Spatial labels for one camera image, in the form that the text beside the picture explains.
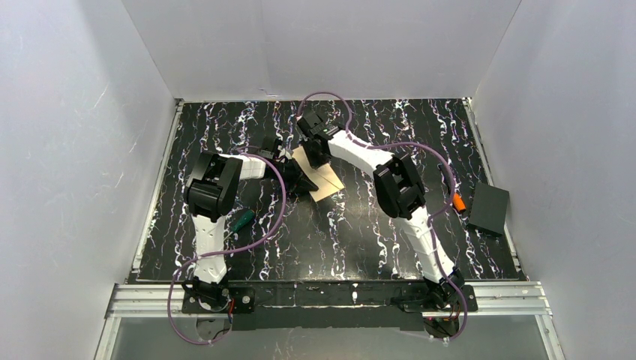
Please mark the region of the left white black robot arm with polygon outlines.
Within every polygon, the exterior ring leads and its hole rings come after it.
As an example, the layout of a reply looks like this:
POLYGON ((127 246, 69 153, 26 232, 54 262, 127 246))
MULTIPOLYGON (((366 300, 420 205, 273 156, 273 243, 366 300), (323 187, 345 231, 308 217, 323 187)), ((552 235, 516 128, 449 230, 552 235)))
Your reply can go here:
POLYGON ((287 194, 317 191, 281 139, 267 136, 252 148, 252 155, 227 155, 203 151, 187 180, 184 201, 196 234, 196 255, 190 281, 182 287, 206 310, 221 312, 230 307, 225 262, 225 223, 233 210, 241 180, 281 179, 287 194))

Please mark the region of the green handled screwdriver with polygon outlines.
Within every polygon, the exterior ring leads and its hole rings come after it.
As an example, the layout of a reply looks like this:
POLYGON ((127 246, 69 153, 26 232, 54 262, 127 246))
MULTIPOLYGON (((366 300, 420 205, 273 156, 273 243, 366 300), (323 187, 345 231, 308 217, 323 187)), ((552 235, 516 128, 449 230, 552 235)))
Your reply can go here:
POLYGON ((241 217, 231 226, 231 233, 238 233, 241 229, 247 226, 256 216, 253 210, 245 211, 241 217))

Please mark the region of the black flat box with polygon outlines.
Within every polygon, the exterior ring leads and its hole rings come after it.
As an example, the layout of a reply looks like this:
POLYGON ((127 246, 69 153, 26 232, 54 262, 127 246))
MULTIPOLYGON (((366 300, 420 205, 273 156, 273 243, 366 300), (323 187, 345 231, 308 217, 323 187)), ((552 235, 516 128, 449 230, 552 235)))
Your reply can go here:
POLYGON ((509 192, 489 184, 475 186, 467 226, 490 236, 503 236, 509 192))

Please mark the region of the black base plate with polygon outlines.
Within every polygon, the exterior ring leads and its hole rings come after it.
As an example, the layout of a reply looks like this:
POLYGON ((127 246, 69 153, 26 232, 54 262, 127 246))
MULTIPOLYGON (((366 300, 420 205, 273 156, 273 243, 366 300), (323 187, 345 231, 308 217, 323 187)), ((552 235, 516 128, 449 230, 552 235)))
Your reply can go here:
POLYGON ((459 318, 479 309, 472 286, 428 280, 186 280, 183 314, 220 314, 236 331, 257 329, 398 328, 431 329, 445 336, 459 318))

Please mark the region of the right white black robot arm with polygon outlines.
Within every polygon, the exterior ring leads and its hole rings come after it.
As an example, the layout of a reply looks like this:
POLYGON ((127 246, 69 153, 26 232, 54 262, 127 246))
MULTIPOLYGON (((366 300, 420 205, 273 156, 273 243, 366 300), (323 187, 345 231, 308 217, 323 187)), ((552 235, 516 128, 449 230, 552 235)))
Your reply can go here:
POLYGON ((365 142, 341 126, 326 123, 313 111, 298 115, 296 124, 312 168, 339 158, 373 177, 379 207, 403 231, 418 256, 428 286, 423 305, 443 309, 459 304, 466 310, 464 276, 437 241, 426 208, 425 186, 412 157, 405 152, 391 153, 387 145, 365 142))

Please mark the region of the aluminium frame rail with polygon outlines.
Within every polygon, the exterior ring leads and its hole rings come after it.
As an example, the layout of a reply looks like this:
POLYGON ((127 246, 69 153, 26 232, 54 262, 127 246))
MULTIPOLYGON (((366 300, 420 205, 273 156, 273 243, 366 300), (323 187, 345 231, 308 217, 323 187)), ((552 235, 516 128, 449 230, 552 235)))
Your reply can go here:
MULTIPOLYGON (((454 304, 427 308, 425 285, 415 280, 369 281, 232 281, 227 285, 235 314, 265 309, 397 308, 423 317, 550 316, 553 311, 543 286, 532 281, 477 281, 463 287, 468 308, 454 304)), ((143 283, 115 287, 107 315, 114 317, 193 317, 208 315, 181 285, 143 283)))

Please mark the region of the orange handled screwdriver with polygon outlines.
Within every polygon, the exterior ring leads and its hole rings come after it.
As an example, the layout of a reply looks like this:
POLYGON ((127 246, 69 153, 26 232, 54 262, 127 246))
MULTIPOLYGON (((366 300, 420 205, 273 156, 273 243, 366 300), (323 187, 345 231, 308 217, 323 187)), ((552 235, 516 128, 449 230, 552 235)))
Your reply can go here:
MULTIPOLYGON (((445 176, 446 172, 444 166, 442 164, 438 164, 437 167, 440 173, 445 176)), ((467 206, 457 191, 455 191, 452 196, 452 207, 459 215, 462 215, 467 211, 467 206)))

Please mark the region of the cream envelope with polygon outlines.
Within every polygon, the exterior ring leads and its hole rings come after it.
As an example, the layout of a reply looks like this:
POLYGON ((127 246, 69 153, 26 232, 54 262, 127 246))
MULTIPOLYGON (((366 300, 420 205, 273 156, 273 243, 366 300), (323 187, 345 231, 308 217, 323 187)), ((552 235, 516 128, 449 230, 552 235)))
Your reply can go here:
POLYGON ((309 192, 314 202, 318 203, 345 188, 329 163, 313 169, 302 146, 292 150, 292 158, 296 160, 304 174, 318 187, 318 190, 309 192))

